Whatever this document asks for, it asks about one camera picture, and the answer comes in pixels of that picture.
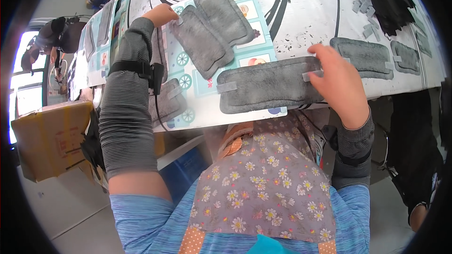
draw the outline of worker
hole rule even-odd
[[[160,4],[134,20],[115,61],[150,61],[152,31],[177,19]],[[324,70],[310,73],[311,83],[342,120],[331,184],[315,163],[310,123],[296,110],[255,121],[253,136],[207,168],[177,206],[157,170],[148,81],[133,71],[109,75],[99,133],[126,253],[252,253],[259,245],[268,253],[369,252],[374,125],[363,84],[330,46],[308,51]]]
[[[55,65],[55,77],[61,81],[60,51],[76,53],[83,27],[79,16],[71,18],[59,17],[42,26],[37,36],[28,44],[28,49],[22,56],[21,66],[25,72],[32,73],[32,65],[39,54],[50,55],[50,63]]]

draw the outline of hand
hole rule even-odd
[[[308,52],[316,53],[323,67],[323,77],[312,72],[308,74],[311,84],[336,111],[344,127],[362,127],[369,118],[369,106],[356,68],[331,46],[315,44]]]
[[[152,10],[146,12],[142,17],[148,18],[154,23],[154,27],[158,28],[165,25],[171,20],[177,20],[179,16],[166,3],[155,6]]]

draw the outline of gray striped sleeve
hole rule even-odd
[[[370,110],[367,122],[359,129],[348,130],[342,124],[338,128],[339,151],[331,177],[336,190],[355,184],[369,187],[374,129]]]
[[[121,38],[115,62],[150,61],[153,30],[149,19],[134,20]],[[157,171],[148,88],[148,81],[132,71],[108,77],[99,118],[107,178],[127,171]]]

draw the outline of cardboard box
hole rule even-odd
[[[41,181],[80,168],[90,180],[91,165],[80,143],[92,102],[65,102],[42,107],[11,122],[24,177]]]

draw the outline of floral apron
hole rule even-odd
[[[252,132],[201,173],[179,253],[198,253],[206,232],[304,240],[335,253],[329,180],[314,162],[306,117],[294,110],[254,122]]]

